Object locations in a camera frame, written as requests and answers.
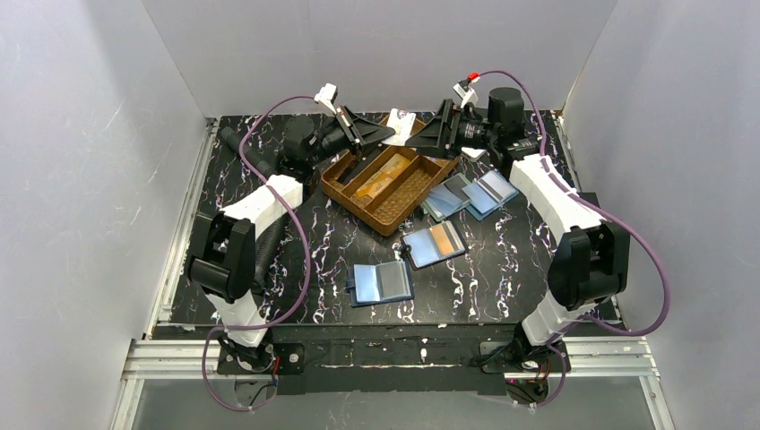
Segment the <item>white label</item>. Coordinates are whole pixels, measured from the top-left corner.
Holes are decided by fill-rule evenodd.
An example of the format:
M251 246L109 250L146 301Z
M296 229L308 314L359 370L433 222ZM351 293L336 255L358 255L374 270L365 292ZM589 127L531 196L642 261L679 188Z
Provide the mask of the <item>white label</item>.
M472 139L473 135L475 135L475 125L467 123L467 126L464 128L464 138Z
M477 161L486 150L475 150L473 148L462 148L462 154L467 156L470 161Z
M386 145L403 146L406 140L411 136L411 127L414 126L414 118L417 114L400 110L397 108L391 109L391 114L388 116L387 126L396 131L396 134L385 139L383 141Z

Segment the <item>white paper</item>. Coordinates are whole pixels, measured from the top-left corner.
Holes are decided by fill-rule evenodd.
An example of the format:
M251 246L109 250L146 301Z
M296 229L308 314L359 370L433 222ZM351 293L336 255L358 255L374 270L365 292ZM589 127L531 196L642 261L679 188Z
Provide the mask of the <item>white paper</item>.
M383 141L386 145L403 146L406 140L411 136L411 127L414 126L414 118L417 114L413 112L407 112L397 108L391 109L391 114L388 116L387 126L396 131L396 134L385 139Z
M462 154L467 156L469 161L478 161L486 150L474 150L473 148L462 148Z

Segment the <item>black bracket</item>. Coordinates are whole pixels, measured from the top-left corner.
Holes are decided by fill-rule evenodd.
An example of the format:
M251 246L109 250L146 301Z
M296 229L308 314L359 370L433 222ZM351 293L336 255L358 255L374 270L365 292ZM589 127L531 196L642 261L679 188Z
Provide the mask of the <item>black bracket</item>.
M195 215L185 275L203 293L233 303L254 284L255 225L248 219L198 212Z
M316 166L322 161L349 150L361 159L367 145L393 136L395 130L357 116L345 106L338 106L335 118L316 130L308 116L294 116L285 124L282 151L277 157L277 171L295 177L301 183L315 185Z
M277 374L303 374L306 369L305 364L305 349L300 343L277 343L271 344L273 347L272 354L275 359L280 359L280 364L277 367ZM219 363L217 365L217 374L237 374L237 375L250 375L251 371L243 368L236 359L236 350L230 354L226 349L223 349L219 354ZM269 367L263 374L271 374L272 368Z
M567 356L567 347L565 343L562 340L558 340L552 346L557 348L560 354L565 354L565 356L558 356L557 354L552 353L550 349L542 347L534 349L529 352L528 355L517 357L513 355L514 344L495 341L481 342L479 345L481 356L487 356L495 351L497 354L502 354L501 351L504 351L503 357L496 357L483 365L483 372L487 374L528 372L522 366L526 361L535 361L539 366L549 361L551 370L559 372L562 369L562 363L560 363L560 360L565 361L566 369L567 371L570 371L570 358Z
M272 363L274 354L267 352L267 348L271 349L271 344L267 341L262 343L256 348L244 347L237 344L235 341L230 340L227 334L222 334L218 338L221 352L219 356L220 364L217 368L221 368L222 360L225 363L236 363L236 360L244 361L251 366L251 369L255 372L256 369L265 369Z
M454 146L462 110L451 99L444 99L429 123L407 139L404 146L415 148L419 155L437 159L454 159L461 148Z
M614 222L562 235L548 269L551 294L568 311L626 289L631 235Z

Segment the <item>aluminum frame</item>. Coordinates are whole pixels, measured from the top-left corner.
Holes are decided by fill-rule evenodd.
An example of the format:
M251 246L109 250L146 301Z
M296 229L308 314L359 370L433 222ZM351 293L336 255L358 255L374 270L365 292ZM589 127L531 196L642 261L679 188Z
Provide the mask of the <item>aluminum frame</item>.
M660 387L660 372L646 338L566 337L572 371L567 377L638 377L657 430L673 429L668 406ZM143 391L149 379L201 380L203 340L137 340L127 355L119 402L112 429L132 428ZM211 344L206 360L210 379L264 380L269 375L221 375L216 373L220 347ZM549 377L558 378L557 373ZM534 374L505 373L505 379L531 379Z
M209 159L212 155L216 134L219 131L219 119L209 121L206 135L195 162L193 175L190 177L190 185L182 203L182 211L179 213L179 222L172 238L171 247L167 257L164 271L161 274L161 283L158 297L153 304L151 319L145 328L145 339L152 338L153 329L157 324L168 322L171 317L171 308L174 303L174 294L177 292L177 282L182 273L182 264L185 261L185 251L190 243L190 233L193 229L193 219L198 208L203 191L203 180L209 167Z

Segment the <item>cable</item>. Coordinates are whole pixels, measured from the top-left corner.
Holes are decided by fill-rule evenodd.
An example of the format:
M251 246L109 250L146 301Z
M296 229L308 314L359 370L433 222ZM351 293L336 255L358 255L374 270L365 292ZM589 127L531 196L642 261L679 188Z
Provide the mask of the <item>cable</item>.
M526 391L526 390L525 390L523 387L521 387L520 385L517 385L516 383L506 383L506 384L507 384L508 386L512 387L512 388L515 388L515 389L519 390L519 391L520 391L522 394L524 394L524 395L525 395L525 397L527 397L528 399L525 399L525 398L523 398L523 400L527 401L527 402L528 402L528 404L531 404L531 403L535 403L535 402L536 402L536 400L533 398L533 396L531 396L531 394L530 394L529 392L527 392L527 391Z
M550 374L550 373L551 373L551 360L547 358L547 372L546 372L546 374L544 375L544 377L543 377L543 378L541 378L541 380L542 380L542 381L546 381L546 380L547 380L547 378L548 378L548 374Z
M538 108L536 107L536 104L533 102L533 99L531 98L531 94L525 88L523 83L520 82L519 79L517 79L514 75L512 75L509 72L505 72L503 70L489 70L487 72L480 73L479 75L484 76L484 75L492 74L492 73L503 74L504 76L512 79L514 83L516 83L517 86L519 86L522 92L525 94L525 98L527 98L528 101L531 103L533 112L536 114L536 120L539 123L539 131L541 134L540 155L541 157L545 156L546 145L548 142L546 126L544 125L544 120L543 120L543 117L541 116L541 113L539 112ZM654 267L657 268L657 272L660 274L660 279L662 280L662 293L663 293L662 309L660 310L660 314L657 316L657 319L649 327L646 327L641 330L626 331L626 330L620 330L619 328L613 327L603 322L601 319L589 314L583 315L583 318L594 322L595 324L599 325L600 327L608 331L611 331L615 334L620 334L623 336L646 336L647 334L650 334L653 331L659 329L662 323L665 322L665 318L668 317L668 312L670 311L670 282L669 282L668 273L665 270L665 265L662 262L662 259L654 251L654 248L652 248L652 246L649 245L649 243L647 243L647 241L644 240L644 238L633 227L629 226L622 219L619 219L618 217L603 210L602 208L599 208L596 205L585 201L580 196L578 196L577 193L569 193L570 189L565 187L562 184L562 181L559 180L557 175L550 173L549 165L546 159L541 159L541 164L544 167L544 170L547 172L548 176L551 178L552 182L554 182L554 184L557 185L557 187L559 187L559 189L562 190L563 193L567 193L567 195L574 201L580 203L581 205L585 206L588 209L591 209L592 211L596 211L605 219L615 222L620 227L622 227L625 231L627 231L636 240L636 242L638 242L639 245L642 246L644 251L649 255L649 258L652 259L652 262L654 263Z
M266 365L266 367L260 367L258 369L251 369L252 374L262 374L266 372L267 370L271 369L274 365L274 362L277 361L277 358L274 357L274 354L270 355L271 359L269 360L269 364Z
M501 347L496 348L493 351L491 351L490 354L484 354L484 355L481 355L481 356L473 357L470 360L470 363L468 364L468 366L470 366L470 367L482 367L482 366L485 366L486 364L490 363L494 358L496 358L499 354L501 354L502 352L504 352L504 350L508 346L509 346L509 344L506 343L506 344L502 345Z
M240 155L240 159L243 161L243 164L246 165L247 168L249 168L254 174L266 185L266 177L262 175L260 171L258 171L246 158L245 155L245 147L246 142L248 141L248 138L251 137L251 134L253 134L256 127L261 124L264 119L271 114L271 112L278 108L280 105L284 104L285 102L295 100L295 99L309 99L313 100L314 98L309 96L294 96L287 99L284 99L283 101L280 101L279 103L275 104L274 106L270 107L269 110L267 110L263 115L256 118L254 124L251 126L251 128L248 130L248 133L246 133L246 136L243 137L243 140L240 141L240 145L237 147L237 153ZM274 190L274 188L267 185L267 188L269 188L269 191L272 193L274 198L280 202L280 204L285 208L285 211L288 212L288 215L293 219L293 224L296 226L296 230L298 231L298 235L301 238L301 244L304 247L304 265L306 267L306 274L304 275L304 282L301 286L301 293L298 295L298 299L296 299L296 303L293 304L293 306L288 309L287 312L279 316L278 318L275 318L274 320L271 320L264 324L259 325L230 325L227 327L227 330L261 330L261 329L268 329L274 325L277 325L286 319L290 318L291 315L293 315L296 312L296 309L298 309L301 304L304 301L304 298L306 298L307 290L308 290L308 283L309 279L311 277L311 253L309 253L308 249L308 238L307 234L304 231L303 226L301 225L300 221L298 220L298 215L296 215L296 212L293 211L292 208L288 205L287 202L285 202L285 199L282 198L281 195L277 193L277 191ZM217 326L209 330L209 334L206 335L206 341L203 344L203 355L201 356L201 371L203 373L203 383L206 385L206 390L208 390L209 394L213 397L214 400L216 400L217 403L219 403L222 407L234 410L237 412L246 412L248 410L256 410L259 409L261 406L267 404L271 399L274 398L272 395L269 399L263 401L262 403L248 408L239 408L237 406L233 406L222 400L213 390L211 382L209 381L208 375L206 374L206 358L208 356L209 352L209 344L211 343L211 340L213 338L213 335L215 333L218 333L220 331L224 331L223 327Z
M544 365L539 366L539 372L536 374L536 377L533 378L533 381L538 381L541 377L541 374L544 372Z
M261 391L264 391L264 390L266 390L266 389L267 389L267 388L269 388L269 387L274 387L274 388L277 388L277 385L275 385L275 384L273 384L273 383L267 383L266 385L264 385L263 387L261 387L261 388L259 389L259 391L257 391L257 392L256 392L255 396L254 396L254 397L251 399L251 404L250 404L250 405L248 405L248 407L249 407L249 408L253 407L253 406L254 406L254 403L256 402L256 399L258 399L258 397L259 397L259 394L261 394ZM274 394L273 394L273 395L272 395L272 396L271 396L269 399L271 399L272 397L274 397L274 395L275 395L275 394L277 394L277 391L276 391L276 390L275 390Z
M562 365L562 374L559 376L559 384L557 385L556 389L544 401L542 401L541 403L537 403L536 407L546 406L549 403L551 403L552 400L557 398L557 396L559 395L559 392L562 391L562 387L565 386L565 378L567 377L567 364L565 363L565 357L562 356L562 352L560 352L559 349L555 348L554 345L552 345L552 343L554 343L556 340L558 340L560 337L562 337L562 335L564 335L568 331L571 331L579 323L580 323L579 321L573 322L567 327L565 327L561 332L555 333L551 335L550 338L548 338L546 346L551 352L557 354L557 357L559 357L559 363Z
M274 364L274 370L272 370L272 385L277 386L277 369L280 368L280 358L277 357L277 363Z

